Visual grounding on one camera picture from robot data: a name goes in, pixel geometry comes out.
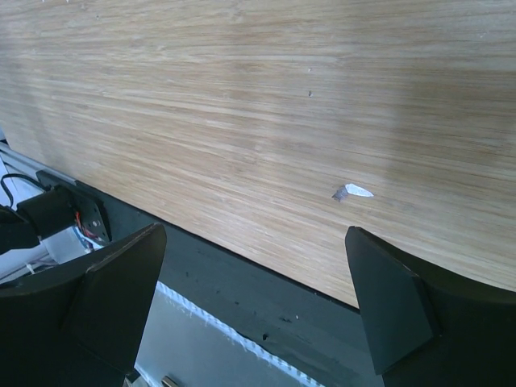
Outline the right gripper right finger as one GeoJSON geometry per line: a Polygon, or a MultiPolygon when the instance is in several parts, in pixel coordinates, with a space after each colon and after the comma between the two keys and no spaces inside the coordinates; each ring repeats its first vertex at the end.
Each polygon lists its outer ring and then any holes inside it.
{"type": "Polygon", "coordinates": [[[386,386],[513,386],[515,293],[396,248],[345,237],[372,363],[386,386]]]}

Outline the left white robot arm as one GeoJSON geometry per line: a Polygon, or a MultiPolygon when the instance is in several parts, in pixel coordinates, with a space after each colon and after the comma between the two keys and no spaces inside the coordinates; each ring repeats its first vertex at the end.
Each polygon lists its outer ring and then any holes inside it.
{"type": "Polygon", "coordinates": [[[2,188],[10,205],[1,205],[1,254],[36,247],[41,240],[76,224],[78,204],[74,189],[57,185],[19,202],[14,210],[12,193],[4,183],[2,188]]]}

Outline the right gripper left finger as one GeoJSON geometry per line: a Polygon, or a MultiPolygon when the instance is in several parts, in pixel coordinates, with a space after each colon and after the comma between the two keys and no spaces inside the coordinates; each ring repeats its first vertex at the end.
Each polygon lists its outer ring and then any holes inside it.
{"type": "Polygon", "coordinates": [[[1,286],[3,386],[121,386],[135,366],[167,244],[151,224],[1,286]]]}

